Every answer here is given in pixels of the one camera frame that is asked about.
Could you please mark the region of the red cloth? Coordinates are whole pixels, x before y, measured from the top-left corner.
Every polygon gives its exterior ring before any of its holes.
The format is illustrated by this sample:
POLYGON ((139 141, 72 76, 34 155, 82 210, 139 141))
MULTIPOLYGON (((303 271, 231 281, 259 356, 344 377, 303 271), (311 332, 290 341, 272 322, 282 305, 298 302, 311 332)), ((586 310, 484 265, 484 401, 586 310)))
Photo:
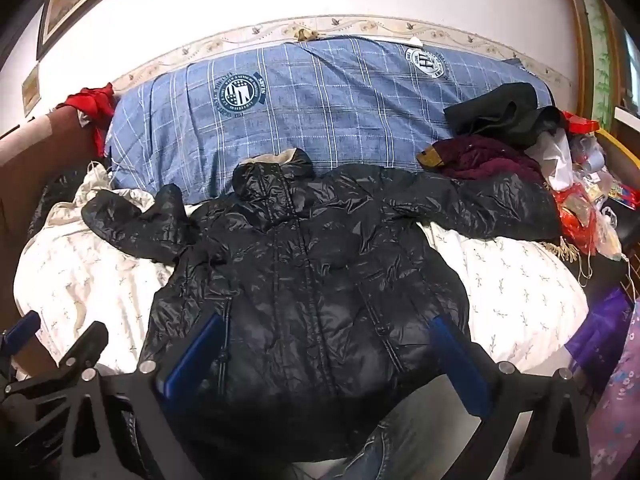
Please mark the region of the red cloth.
POLYGON ((97 158, 105 154, 105 139, 115 114, 116 96, 113 84, 108 82, 101 88, 82 88, 70 94, 56 106, 71 107, 76 110, 81 128, 89 127, 97 158))

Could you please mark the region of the white floral duvet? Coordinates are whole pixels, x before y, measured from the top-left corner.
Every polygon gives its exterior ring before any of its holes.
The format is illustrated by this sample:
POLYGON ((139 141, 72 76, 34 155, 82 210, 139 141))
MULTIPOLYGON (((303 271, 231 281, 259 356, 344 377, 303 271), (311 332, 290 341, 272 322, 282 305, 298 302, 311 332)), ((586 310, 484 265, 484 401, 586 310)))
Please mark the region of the white floral duvet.
MULTIPOLYGON (((246 162, 283 162, 292 152, 246 162)), ((39 339, 51 356, 60 358, 92 322, 100 321, 110 336, 102 364, 129 372, 146 361, 140 352, 152 302, 172 267, 121 252, 90 230, 81 211, 102 191, 140 209, 150 208, 158 193, 116 191, 107 184, 102 167, 89 170, 75 197, 54 206, 42 230, 27 242, 13 292, 21 310, 41 315, 39 339)), ((495 360, 532 370, 557 352, 585 319, 586 296, 564 264, 548 252, 548 240, 478 240, 434 222, 424 223, 422 230, 468 295, 468 325, 460 330, 495 360)), ((324 462, 284 462, 247 451, 216 452, 208 460, 192 456, 206 477, 222 474, 230 479, 286 479, 285 469, 292 464, 324 462)))

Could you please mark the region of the red plastic bag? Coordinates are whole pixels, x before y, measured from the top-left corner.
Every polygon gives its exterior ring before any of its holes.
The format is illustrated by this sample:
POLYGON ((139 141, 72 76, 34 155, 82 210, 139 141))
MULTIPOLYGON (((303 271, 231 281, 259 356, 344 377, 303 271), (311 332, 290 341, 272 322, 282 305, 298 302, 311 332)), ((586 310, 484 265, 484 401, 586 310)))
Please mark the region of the red plastic bag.
POLYGON ((608 216, 590 200, 581 183, 553 191, 563 237, 582 254, 599 254, 610 260, 623 258, 622 244, 608 216))

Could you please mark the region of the blue plaid quilt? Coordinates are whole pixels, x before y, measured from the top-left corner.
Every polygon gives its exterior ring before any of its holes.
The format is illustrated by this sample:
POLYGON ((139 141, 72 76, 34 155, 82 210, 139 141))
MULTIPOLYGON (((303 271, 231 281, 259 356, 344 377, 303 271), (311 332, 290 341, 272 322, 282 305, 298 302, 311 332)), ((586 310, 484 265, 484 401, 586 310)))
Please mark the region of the blue plaid quilt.
POLYGON ((416 169, 451 136, 445 110, 502 84, 547 85, 518 61, 360 37, 230 54, 157 76, 119 99, 106 136, 116 188, 181 188, 195 204, 229 193, 245 159, 305 151, 320 172, 344 164, 416 169))

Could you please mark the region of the small wall picture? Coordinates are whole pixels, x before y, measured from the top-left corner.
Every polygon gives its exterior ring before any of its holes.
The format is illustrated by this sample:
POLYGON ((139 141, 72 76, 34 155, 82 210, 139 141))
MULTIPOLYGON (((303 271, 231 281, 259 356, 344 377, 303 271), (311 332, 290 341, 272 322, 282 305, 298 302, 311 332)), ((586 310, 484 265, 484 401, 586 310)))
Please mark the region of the small wall picture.
POLYGON ((40 101, 39 65, 36 65, 22 83, 24 116, 28 117, 40 101))

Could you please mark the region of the wooden door frame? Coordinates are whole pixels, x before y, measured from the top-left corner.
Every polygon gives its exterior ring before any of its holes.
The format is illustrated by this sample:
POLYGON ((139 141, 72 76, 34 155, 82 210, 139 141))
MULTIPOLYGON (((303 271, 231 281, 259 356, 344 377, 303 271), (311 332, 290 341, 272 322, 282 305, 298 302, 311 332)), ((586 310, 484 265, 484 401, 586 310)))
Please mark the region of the wooden door frame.
POLYGON ((576 40, 577 110, 620 140, 639 129, 636 0, 570 0, 576 40))

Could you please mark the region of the dark maroon garment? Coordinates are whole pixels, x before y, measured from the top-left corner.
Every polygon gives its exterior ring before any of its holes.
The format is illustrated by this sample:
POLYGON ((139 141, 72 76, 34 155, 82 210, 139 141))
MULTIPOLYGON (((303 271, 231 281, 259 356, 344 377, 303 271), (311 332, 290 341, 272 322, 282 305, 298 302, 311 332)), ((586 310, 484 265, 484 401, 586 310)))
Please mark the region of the dark maroon garment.
POLYGON ((459 180, 482 180, 498 174, 516 174, 544 183, 540 165, 521 151, 486 136, 457 136, 439 140, 416 155, 420 166, 459 180))

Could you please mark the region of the blue jeans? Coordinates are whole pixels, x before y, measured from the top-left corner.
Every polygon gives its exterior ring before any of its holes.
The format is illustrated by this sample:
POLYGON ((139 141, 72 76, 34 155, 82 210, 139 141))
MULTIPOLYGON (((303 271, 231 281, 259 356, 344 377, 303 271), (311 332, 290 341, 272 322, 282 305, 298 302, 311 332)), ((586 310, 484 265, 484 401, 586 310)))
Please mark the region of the blue jeans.
POLYGON ((445 375, 393 408, 360 450, 338 460, 297 463, 287 479, 439 479, 469 442, 480 419, 463 406, 445 375))

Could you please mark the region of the purple floral fabric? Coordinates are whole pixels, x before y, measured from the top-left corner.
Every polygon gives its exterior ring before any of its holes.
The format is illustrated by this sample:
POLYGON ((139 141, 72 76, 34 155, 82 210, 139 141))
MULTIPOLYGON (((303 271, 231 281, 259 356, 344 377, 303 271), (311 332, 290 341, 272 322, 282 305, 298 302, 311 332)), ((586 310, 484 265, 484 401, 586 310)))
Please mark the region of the purple floral fabric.
POLYGON ((588 399, 593 479, 639 477, 639 304, 621 289, 596 302, 565 345, 588 399))

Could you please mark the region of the black garment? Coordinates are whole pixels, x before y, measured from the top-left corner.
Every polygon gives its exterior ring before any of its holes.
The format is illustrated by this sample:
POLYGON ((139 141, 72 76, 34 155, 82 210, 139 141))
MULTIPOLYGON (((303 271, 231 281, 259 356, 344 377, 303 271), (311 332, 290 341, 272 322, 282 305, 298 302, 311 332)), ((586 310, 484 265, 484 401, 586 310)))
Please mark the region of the black garment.
POLYGON ((526 151, 541 133, 563 128, 565 119, 553 105, 538 104, 535 88, 528 82, 502 84, 495 90, 444 110, 457 136, 484 136, 526 151))

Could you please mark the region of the black puffer jacket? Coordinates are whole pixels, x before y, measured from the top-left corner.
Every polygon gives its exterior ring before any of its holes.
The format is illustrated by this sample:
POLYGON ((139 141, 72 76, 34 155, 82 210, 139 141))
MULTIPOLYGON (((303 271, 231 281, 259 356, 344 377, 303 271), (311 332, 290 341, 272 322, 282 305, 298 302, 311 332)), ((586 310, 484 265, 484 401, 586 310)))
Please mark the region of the black puffer jacket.
POLYGON ((177 420, 198 460, 349 456, 437 376, 428 322, 465 328, 469 299, 424 223, 478 240, 561 233, 547 188, 516 174, 469 181, 355 164, 320 176, 296 150, 244 162, 232 185, 194 211, 172 184, 148 209, 102 191, 81 211, 121 252, 172 267, 142 360, 163 359, 206 311, 224 323, 222 355, 177 420))

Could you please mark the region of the white plastic bag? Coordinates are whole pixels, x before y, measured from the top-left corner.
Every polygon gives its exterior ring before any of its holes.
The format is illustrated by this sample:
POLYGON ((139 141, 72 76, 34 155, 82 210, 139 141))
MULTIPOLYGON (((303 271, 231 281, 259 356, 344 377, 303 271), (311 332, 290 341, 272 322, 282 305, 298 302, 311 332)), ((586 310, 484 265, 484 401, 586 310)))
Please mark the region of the white plastic bag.
POLYGON ((570 144, 563 128, 544 131, 525 154, 538 162, 544 180, 555 192, 562 192, 574 183, 570 144))

